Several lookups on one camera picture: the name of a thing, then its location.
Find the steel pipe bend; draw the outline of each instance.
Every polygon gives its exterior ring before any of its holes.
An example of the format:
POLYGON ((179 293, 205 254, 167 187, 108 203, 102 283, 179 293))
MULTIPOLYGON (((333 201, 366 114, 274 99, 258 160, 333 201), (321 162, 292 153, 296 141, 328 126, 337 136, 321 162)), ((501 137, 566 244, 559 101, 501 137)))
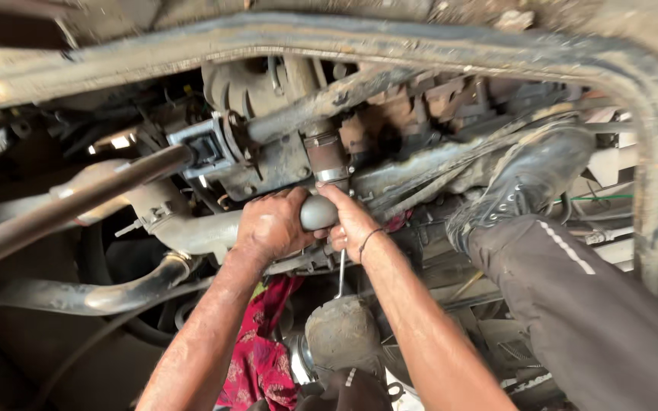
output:
POLYGON ((138 309, 185 280, 192 260, 169 253, 151 273, 119 285, 89 285, 44 279, 0 281, 0 306, 84 316, 138 309))

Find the leg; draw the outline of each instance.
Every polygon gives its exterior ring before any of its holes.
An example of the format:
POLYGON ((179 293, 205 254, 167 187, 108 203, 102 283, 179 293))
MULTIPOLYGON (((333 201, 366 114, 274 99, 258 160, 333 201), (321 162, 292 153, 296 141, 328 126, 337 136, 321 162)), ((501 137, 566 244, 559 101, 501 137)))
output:
POLYGON ((640 283, 537 215, 475 229, 469 251, 577 406, 658 409, 658 300, 640 283))

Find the red patterned fabric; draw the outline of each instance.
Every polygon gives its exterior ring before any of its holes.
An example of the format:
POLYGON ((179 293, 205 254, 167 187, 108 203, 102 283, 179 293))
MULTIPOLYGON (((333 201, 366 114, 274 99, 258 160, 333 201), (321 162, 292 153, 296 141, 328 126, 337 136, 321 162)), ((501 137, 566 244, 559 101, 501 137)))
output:
POLYGON ((298 387, 291 378, 288 349, 267 337, 302 281, 302 277, 276 276, 248 303, 217 405, 243 411, 265 398, 271 411, 296 408, 298 387))

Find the undercarriage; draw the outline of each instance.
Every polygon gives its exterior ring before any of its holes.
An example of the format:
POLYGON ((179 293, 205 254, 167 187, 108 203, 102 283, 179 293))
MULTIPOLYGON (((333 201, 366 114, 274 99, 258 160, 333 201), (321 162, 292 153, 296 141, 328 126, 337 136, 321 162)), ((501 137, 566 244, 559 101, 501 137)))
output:
MULTIPOLYGON (((597 152, 539 212, 658 297, 658 57, 625 41, 237 14, 1 70, 16 87, 0 88, 0 355, 22 392, 1 409, 128 408, 244 204, 315 182, 384 225, 517 406, 566 409, 499 289, 444 229, 509 148, 561 122, 595 135, 597 152), (119 367, 133 373, 94 378, 119 367), (114 379, 128 382, 105 399, 79 388, 114 379)), ((311 197, 301 222, 333 225, 335 209, 311 197)), ((301 384, 316 381, 306 320, 337 293, 339 264, 317 241, 264 274, 305 277, 276 334, 301 384)), ((383 365, 412 393, 360 266, 343 287, 370 306, 383 365)))

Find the black boot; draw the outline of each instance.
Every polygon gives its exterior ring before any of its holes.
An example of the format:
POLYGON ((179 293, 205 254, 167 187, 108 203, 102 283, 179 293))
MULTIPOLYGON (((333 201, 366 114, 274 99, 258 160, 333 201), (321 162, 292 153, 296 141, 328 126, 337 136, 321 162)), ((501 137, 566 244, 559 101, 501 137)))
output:
POLYGON ((543 209, 585 170, 594 150, 594 136, 570 120, 525 137, 499 160, 484 195, 446 221, 452 246, 468 254, 473 229, 543 209))

